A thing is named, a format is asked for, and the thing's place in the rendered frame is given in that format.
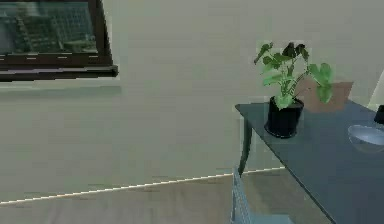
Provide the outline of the dark framed window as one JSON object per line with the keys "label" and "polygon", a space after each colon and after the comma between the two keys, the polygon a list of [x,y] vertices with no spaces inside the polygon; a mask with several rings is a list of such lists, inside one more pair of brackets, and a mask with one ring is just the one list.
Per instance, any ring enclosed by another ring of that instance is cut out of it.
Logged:
{"label": "dark framed window", "polygon": [[117,75],[102,0],[0,0],[0,82]]}

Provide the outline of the blue-grey chair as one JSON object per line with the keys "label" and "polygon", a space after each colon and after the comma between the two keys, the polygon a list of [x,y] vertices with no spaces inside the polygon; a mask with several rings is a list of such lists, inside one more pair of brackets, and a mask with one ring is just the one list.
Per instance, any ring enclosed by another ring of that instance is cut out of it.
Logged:
{"label": "blue-grey chair", "polygon": [[230,224],[295,224],[288,215],[253,212],[249,207],[237,167],[233,168],[231,198]]}

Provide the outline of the green house plant black pot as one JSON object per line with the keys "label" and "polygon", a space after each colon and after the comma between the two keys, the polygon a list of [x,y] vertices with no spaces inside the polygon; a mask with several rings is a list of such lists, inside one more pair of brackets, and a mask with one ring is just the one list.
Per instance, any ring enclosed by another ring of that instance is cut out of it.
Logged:
{"label": "green house plant black pot", "polygon": [[304,44],[289,42],[282,52],[273,52],[274,43],[264,43],[254,59],[263,63],[263,85],[279,85],[279,93],[269,100],[264,129],[278,138],[291,138],[297,133],[304,102],[298,98],[297,87],[305,77],[315,82],[318,99],[327,104],[332,96],[332,68],[328,63],[317,65],[309,62],[309,52]]}

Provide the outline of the brown cardboard box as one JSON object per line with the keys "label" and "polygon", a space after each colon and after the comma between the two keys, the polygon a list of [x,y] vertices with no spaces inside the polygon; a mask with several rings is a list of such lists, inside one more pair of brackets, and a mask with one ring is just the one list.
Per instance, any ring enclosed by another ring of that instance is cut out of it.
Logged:
{"label": "brown cardboard box", "polygon": [[295,90],[297,97],[303,101],[304,108],[313,113],[336,112],[342,110],[350,95],[353,83],[349,81],[332,83],[332,97],[327,104],[322,103],[316,93],[317,84],[305,78]]}

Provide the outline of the grey glass bowl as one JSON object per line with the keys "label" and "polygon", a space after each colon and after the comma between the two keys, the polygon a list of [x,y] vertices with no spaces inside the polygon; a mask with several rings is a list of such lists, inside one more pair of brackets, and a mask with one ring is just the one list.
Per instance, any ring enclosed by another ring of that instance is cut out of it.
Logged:
{"label": "grey glass bowl", "polygon": [[359,151],[379,153],[384,151],[384,131],[375,127],[352,125],[348,128],[351,144]]}

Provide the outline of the dark blue-grey table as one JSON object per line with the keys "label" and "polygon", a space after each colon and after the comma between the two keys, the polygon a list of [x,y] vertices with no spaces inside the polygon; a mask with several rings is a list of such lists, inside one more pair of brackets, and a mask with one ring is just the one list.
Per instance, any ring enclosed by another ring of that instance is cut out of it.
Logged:
{"label": "dark blue-grey table", "polygon": [[288,139],[264,129],[269,104],[237,104],[244,119],[238,170],[245,168],[257,133],[333,224],[384,224],[384,150],[365,153],[349,140],[352,125],[373,127],[375,112],[353,101],[334,113],[304,110]]}

